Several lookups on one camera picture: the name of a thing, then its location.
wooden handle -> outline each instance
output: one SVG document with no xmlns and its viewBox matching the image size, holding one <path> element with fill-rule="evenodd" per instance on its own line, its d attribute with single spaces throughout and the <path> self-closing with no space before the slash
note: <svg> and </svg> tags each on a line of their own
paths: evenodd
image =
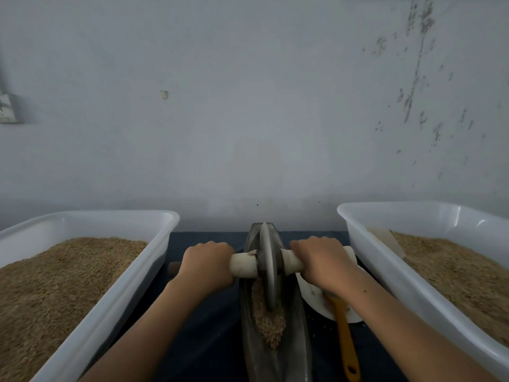
<svg viewBox="0 0 509 382">
<path fill-rule="evenodd" d="M 343 360 L 343 370 L 345 371 L 346 378 L 350 382 L 359 382 L 359 359 L 357 359 L 357 354 L 355 353 L 355 347 L 353 346 L 352 336 L 350 335 L 350 329 L 345 315 L 348 307 L 347 303 L 337 296 L 328 295 L 326 292 L 323 293 L 323 296 L 334 308 L 337 333 L 340 337 L 341 359 Z"/>
</svg>

blue cloth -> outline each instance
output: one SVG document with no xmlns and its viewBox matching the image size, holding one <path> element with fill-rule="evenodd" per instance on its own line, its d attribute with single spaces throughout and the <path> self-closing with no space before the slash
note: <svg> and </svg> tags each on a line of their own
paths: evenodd
<svg viewBox="0 0 509 382">
<path fill-rule="evenodd" d="M 346 232 L 280 232 L 285 246 L 291 240 L 310 236 L 337 238 L 350 245 Z M 247 232 L 173 232 L 169 237 L 165 263 L 150 284 L 143 298 L 122 328 L 120 337 L 154 302 L 169 281 L 166 267 L 180 261 L 185 250 L 198 243 L 225 241 L 236 252 L 244 250 Z M 341 365 L 336 323 L 304 302 L 308 321 L 313 379 L 315 382 L 346 381 Z M 406 381 L 398 366 L 364 323 L 350 325 L 350 332 L 359 358 L 361 379 L 371 381 Z M 239 288 L 234 286 L 204 300 L 175 337 L 154 382 L 170 381 L 248 382 L 242 349 Z"/>
</svg>

wall socket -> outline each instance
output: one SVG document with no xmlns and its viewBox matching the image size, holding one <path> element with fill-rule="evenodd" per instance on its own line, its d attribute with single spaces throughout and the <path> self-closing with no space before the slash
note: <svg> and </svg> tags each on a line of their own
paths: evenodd
<svg viewBox="0 0 509 382">
<path fill-rule="evenodd" d="M 0 95 L 0 123 L 19 123 L 12 106 L 12 101 L 12 95 Z"/>
</svg>

white plastic tub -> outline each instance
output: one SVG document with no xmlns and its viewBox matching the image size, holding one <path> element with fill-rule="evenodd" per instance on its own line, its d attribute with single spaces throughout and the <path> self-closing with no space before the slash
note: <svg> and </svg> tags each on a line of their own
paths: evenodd
<svg viewBox="0 0 509 382">
<path fill-rule="evenodd" d="M 112 333 L 149 270 L 162 265 L 179 215 L 157 210 L 72 211 L 33 218 L 0 232 L 0 267 L 75 237 L 120 237 L 149 244 L 31 382 L 74 382 Z"/>
<path fill-rule="evenodd" d="M 509 220 L 441 202 L 350 203 L 337 212 L 347 222 L 356 254 L 395 297 L 497 378 L 509 381 L 509 348 L 485 334 L 366 230 L 448 238 L 509 268 Z"/>
</svg>

grain pile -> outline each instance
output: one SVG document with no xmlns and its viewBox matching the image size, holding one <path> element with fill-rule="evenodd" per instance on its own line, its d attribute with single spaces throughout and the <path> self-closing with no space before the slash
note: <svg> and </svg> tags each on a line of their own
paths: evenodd
<svg viewBox="0 0 509 382">
<path fill-rule="evenodd" d="M 408 265 L 486 334 L 509 347 L 509 270 L 446 239 L 392 234 Z"/>
<path fill-rule="evenodd" d="M 0 381 L 29 381 L 145 246 L 75 238 L 0 268 Z"/>
<path fill-rule="evenodd" d="M 253 302 L 253 316 L 258 330 L 270 348 L 276 350 L 286 327 L 283 306 L 281 302 L 278 302 L 274 311 L 267 310 L 262 279 L 260 277 L 256 278 L 253 282 L 251 298 Z"/>
</svg>

